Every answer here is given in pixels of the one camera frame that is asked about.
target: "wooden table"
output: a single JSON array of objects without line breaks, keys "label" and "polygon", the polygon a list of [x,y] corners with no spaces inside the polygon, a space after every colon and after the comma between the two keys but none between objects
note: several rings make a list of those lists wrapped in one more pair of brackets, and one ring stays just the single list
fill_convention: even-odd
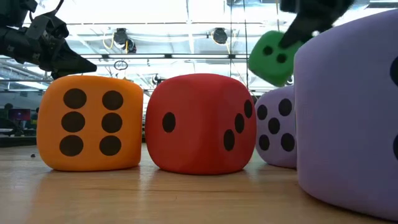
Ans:
[{"label": "wooden table", "polygon": [[158,170],[142,148],[139,167],[86,173],[51,170],[35,147],[0,149],[0,223],[387,223],[311,198],[256,153],[245,171],[194,176]]}]

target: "orange die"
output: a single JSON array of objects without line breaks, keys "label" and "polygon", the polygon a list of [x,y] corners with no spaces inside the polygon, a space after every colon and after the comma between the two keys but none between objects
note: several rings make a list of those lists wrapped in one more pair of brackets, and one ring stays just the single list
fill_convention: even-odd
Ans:
[{"label": "orange die", "polygon": [[142,89],[127,80],[70,76],[44,94],[37,147],[51,168],[125,169],[141,159]]}]

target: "black dot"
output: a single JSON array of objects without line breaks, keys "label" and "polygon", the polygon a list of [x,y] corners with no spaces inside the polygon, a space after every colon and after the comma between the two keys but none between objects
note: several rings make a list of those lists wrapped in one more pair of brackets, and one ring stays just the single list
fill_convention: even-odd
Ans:
[{"label": "black dot", "polygon": [[79,136],[66,136],[61,140],[60,150],[65,156],[77,156],[83,150],[83,140]]},{"label": "black dot", "polygon": [[277,118],[271,118],[268,121],[268,129],[271,134],[277,134],[280,129],[280,123]]},{"label": "black dot", "polygon": [[267,117],[267,115],[268,115],[267,107],[266,107],[265,105],[260,105],[260,106],[257,108],[257,117],[258,117],[260,120],[263,120],[263,119],[265,119],[265,118]]},{"label": "black dot", "polygon": [[108,110],[117,110],[123,105],[123,96],[118,91],[107,91],[102,97],[102,104]]},{"label": "black dot", "polygon": [[162,125],[165,132],[171,133],[175,128],[174,114],[171,112],[166,113],[163,117]]},{"label": "black dot", "polygon": [[273,52],[274,52],[274,50],[273,50],[272,47],[270,47],[270,46],[266,46],[266,47],[264,47],[264,49],[262,50],[262,53],[264,53],[264,55],[266,55],[266,56],[272,55]]},{"label": "black dot", "polygon": [[391,64],[390,76],[392,81],[398,86],[398,57]]},{"label": "black dot", "polygon": [[231,129],[228,129],[224,133],[224,147],[227,151],[231,151],[235,145],[235,135]]},{"label": "black dot", "polygon": [[85,126],[85,117],[76,111],[69,112],[63,115],[61,124],[64,130],[70,133],[81,131]]},{"label": "black dot", "polygon": [[241,134],[244,129],[244,118],[242,114],[237,114],[235,117],[235,130],[237,133]]},{"label": "black dot", "polygon": [[107,133],[118,132],[122,128],[122,118],[117,113],[108,113],[102,118],[102,129]]},{"label": "black dot", "polygon": [[122,148],[122,142],[116,136],[106,136],[99,143],[99,149],[105,156],[114,156]]},{"label": "black dot", "polygon": [[285,62],[286,62],[286,59],[287,59],[286,54],[279,54],[279,55],[276,57],[276,61],[277,61],[278,63],[285,63]]},{"label": "black dot", "polygon": [[82,108],[87,101],[86,93],[77,88],[68,90],[63,96],[64,104],[71,109]]},{"label": "black dot", "polygon": [[396,138],[394,139],[394,143],[393,143],[392,147],[394,150],[394,155],[396,156],[396,158],[398,160],[398,136],[396,136]]},{"label": "black dot", "polygon": [[269,148],[269,138],[265,134],[262,134],[259,138],[260,149],[263,151],[268,150]]},{"label": "black dot", "polygon": [[286,133],[282,135],[282,138],[280,139],[280,144],[285,151],[291,152],[294,149],[295,145],[294,137],[291,134]]},{"label": "black dot", "polygon": [[247,118],[251,118],[253,115],[253,105],[250,100],[244,102],[244,115],[246,115]]},{"label": "black dot", "polygon": [[278,110],[280,115],[288,116],[292,112],[292,102],[289,99],[283,99],[280,101]]}]

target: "ceiling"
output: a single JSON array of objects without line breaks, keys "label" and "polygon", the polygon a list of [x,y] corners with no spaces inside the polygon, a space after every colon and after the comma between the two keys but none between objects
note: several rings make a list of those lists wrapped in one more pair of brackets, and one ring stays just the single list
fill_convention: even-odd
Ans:
[{"label": "ceiling", "polygon": [[[227,4],[231,1],[235,1],[232,8]],[[58,4],[58,0],[37,2],[34,16],[53,10]],[[398,1],[358,0],[335,25],[397,7]],[[96,73],[85,75],[127,78],[147,92],[155,88],[155,74],[170,78],[189,73],[227,75],[248,84],[252,91],[271,90],[272,85],[248,71],[246,55],[262,34],[287,30],[295,18],[295,14],[277,11],[272,0],[245,0],[244,7],[243,0],[65,0],[57,16],[68,24],[69,46],[98,65]],[[228,35],[224,45],[211,38],[217,27],[224,28]],[[127,29],[137,55],[125,54],[115,44],[111,46],[117,28]],[[175,56],[164,58],[165,54]],[[228,54],[237,56],[230,60]],[[116,70],[114,64],[119,60],[124,60],[128,68]],[[0,60],[3,79],[40,80],[46,75],[35,65],[22,67],[13,60]],[[45,89],[48,85],[0,83],[0,88],[17,89]]]}]

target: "purple die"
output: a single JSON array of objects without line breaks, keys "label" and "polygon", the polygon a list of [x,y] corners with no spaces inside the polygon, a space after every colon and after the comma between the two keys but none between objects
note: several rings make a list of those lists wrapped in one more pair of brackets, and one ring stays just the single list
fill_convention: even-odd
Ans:
[{"label": "purple die", "polygon": [[295,55],[300,186],[398,221],[398,10],[332,28]]},{"label": "purple die", "polygon": [[294,88],[263,94],[256,103],[256,149],[268,164],[296,168]]}]

